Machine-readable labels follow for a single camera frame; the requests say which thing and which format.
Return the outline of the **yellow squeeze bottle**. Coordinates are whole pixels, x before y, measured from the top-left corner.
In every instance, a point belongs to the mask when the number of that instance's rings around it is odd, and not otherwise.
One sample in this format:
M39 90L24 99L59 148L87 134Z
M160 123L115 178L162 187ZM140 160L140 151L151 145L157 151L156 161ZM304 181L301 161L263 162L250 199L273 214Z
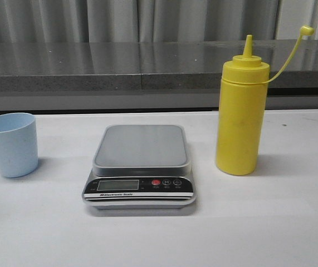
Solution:
M216 166L230 175L254 172L265 114L268 85L288 66L304 36L314 28L303 25L296 43L279 71L270 77L270 65L253 54L253 36L247 35L240 55L223 64L219 93Z

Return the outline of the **light blue plastic cup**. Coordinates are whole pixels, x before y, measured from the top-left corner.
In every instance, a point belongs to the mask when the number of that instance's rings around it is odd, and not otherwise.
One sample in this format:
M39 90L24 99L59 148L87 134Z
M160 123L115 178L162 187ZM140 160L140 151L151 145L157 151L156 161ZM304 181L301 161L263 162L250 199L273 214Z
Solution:
M0 174L17 178L38 166L36 118L18 112L0 115Z

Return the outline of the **grey pleated curtain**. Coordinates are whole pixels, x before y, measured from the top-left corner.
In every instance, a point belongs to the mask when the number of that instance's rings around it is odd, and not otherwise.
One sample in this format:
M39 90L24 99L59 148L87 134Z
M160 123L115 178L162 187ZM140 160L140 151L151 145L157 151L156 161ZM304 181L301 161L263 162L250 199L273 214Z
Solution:
M0 42L293 39L318 1L0 1Z

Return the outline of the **silver digital kitchen scale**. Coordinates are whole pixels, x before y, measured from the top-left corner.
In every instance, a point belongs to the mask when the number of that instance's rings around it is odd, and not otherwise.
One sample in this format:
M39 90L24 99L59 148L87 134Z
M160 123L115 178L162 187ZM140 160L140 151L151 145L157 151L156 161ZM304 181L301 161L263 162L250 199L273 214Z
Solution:
M190 209L197 190L184 128L107 127L82 199L98 210Z

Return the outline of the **grey stone counter ledge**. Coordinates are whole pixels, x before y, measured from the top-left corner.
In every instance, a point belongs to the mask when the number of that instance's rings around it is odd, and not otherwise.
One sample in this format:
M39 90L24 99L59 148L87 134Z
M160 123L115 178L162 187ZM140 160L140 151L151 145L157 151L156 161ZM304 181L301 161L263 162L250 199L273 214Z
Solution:
M218 109L222 66L244 41L0 43L0 113ZM268 110L318 108L318 41L269 85Z

